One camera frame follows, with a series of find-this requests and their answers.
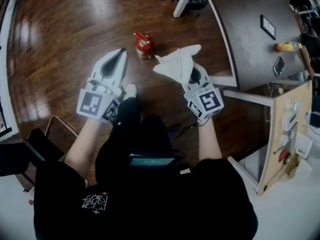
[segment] yellow bottle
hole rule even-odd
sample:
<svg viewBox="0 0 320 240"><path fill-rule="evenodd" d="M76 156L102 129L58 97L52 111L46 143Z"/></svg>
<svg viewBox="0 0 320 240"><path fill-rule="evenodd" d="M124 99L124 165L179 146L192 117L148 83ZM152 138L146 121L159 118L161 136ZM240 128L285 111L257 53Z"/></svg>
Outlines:
<svg viewBox="0 0 320 240"><path fill-rule="evenodd" d="M286 42L278 43L276 45L276 50L280 52L296 52L302 48L302 44L299 42Z"/></svg>

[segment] small display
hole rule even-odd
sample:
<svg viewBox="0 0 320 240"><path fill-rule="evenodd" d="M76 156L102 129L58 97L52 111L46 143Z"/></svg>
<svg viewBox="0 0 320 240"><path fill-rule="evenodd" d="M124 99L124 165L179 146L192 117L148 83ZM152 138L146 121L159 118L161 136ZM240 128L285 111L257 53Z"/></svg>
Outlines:
<svg viewBox="0 0 320 240"><path fill-rule="evenodd" d="M261 28L274 40L276 40L276 27L265 16L260 16Z"/></svg>
<svg viewBox="0 0 320 240"><path fill-rule="evenodd" d="M281 75L282 71L284 70L284 67L285 67L284 60L282 59L282 57L278 57L273 66L273 72L276 77Z"/></svg>

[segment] white box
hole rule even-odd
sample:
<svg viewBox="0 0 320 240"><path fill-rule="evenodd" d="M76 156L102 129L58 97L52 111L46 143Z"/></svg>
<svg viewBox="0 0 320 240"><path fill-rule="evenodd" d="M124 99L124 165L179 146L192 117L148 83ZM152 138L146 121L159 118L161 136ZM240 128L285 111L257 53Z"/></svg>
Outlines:
<svg viewBox="0 0 320 240"><path fill-rule="evenodd" d="M295 139L295 153L306 159L309 155L312 143L312 138L298 132Z"/></svg>

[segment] black t-shirt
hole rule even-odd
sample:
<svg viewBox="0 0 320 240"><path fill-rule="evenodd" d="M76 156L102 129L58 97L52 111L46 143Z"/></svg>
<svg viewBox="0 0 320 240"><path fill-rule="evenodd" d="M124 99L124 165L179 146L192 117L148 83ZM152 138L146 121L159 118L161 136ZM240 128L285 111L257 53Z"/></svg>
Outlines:
<svg viewBox="0 0 320 240"><path fill-rule="evenodd" d="M224 160L203 160L176 177L111 179L85 186L62 162L37 168L34 228L39 239L200 236L252 239L258 221L240 175Z"/></svg>

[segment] cable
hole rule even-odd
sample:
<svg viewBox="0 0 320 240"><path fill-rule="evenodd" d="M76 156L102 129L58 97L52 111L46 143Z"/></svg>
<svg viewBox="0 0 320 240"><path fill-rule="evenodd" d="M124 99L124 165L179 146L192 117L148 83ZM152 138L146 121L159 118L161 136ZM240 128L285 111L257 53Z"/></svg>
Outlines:
<svg viewBox="0 0 320 240"><path fill-rule="evenodd" d="M265 184L266 186L268 186L268 184L281 172L281 170L285 167L286 165L282 165L280 170L267 182L267 184Z"/></svg>
<svg viewBox="0 0 320 240"><path fill-rule="evenodd" d="M316 135L319 135L320 136L320 134L319 133L317 133L317 132L315 132L314 131L314 129L312 129L311 127L309 127L310 129L311 129L311 131L313 131L314 132L314 134L316 134Z"/></svg>
<svg viewBox="0 0 320 240"><path fill-rule="evenodd" d="M191 125L189 125L189 126L186 126L186 127L184 127L182 130L181 130L181 132L178 134L178 136L177 137L175 137L175 139L172 141L172 145L175 143L175 141L179 138L179 137L181 137L182 136L182 134L184 134L187 130L189 130L189 129L191 129L191 128L194 128L194 127L197 127L198 126L198 124L197 124L197 122L195 122L195 123L193 123L193 124L191 124Z"/></svg>
<svg viewBox="0 0 320 240"><path fill-rule="evenodd" d="M268 83L267 84L268 85L268 90L269 90L269 93L270 93L270 98L272 97L272 93L274 92L274 87L270 87L270 83ZM264 113L264 120L266 121L266 122L269 122L269 123L271 123L271 121L270 120L267 120L266 119L266 107L267 106L264 106L264 109L263 109L263 113Z"/></svg>
<svg viewBox="0 0 320 240"><path fill-rule="evenodd" d="M208 123L209 119L210 119L210 117L208 117L208 119L205 121L205 123L203 123L203 124L198 124L198 126L204 126L206 123Z"/></svg>

